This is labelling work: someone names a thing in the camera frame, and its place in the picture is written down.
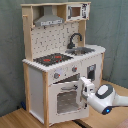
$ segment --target toy kitchen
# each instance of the toy kitchen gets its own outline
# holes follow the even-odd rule
[[[90,2],[22,4],[26,109],[46,128],[86,118],[77,88],[85,77],[101,82],[105,49],[85,43]]]

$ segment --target knob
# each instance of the knob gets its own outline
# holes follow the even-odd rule
[[[58,79],[59,76],[60,76],[60,74],[58,74],[58,73],[55,73],[55,74],[54,74],[54,78],[55,78],[55,79]]]
[[[77,67],[73,67],[73,68],[72,68],[72,71],[73,71],[73,72],[76,72],[76,71],[77,71]]]

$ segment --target cabinet door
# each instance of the cabinet door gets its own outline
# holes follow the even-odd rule
[[[82,4],[67,5],[67,21],[82,19]]]

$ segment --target white robot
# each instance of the white robot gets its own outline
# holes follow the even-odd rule
[[[81,77],[77,87],[76,102],[81,107],[87,103],[97,112],[106,115],[114,107],[128,106],[128,97],[119,96],[109,84],[100,86],[95,92],[95,85],[91,80]]]

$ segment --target stovetop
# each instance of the stovetop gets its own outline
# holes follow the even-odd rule
[[[47,55],[47,56],[43,56],[40,58],[36,58],[34,59],[34,62],[37,62],[39,64],[42,64],[46,67],[60,63],[60,62],[64,62],[67,61],[69,59],[73,59],[73,57],[61,54],[61,53],[54,53],[51,55]]]

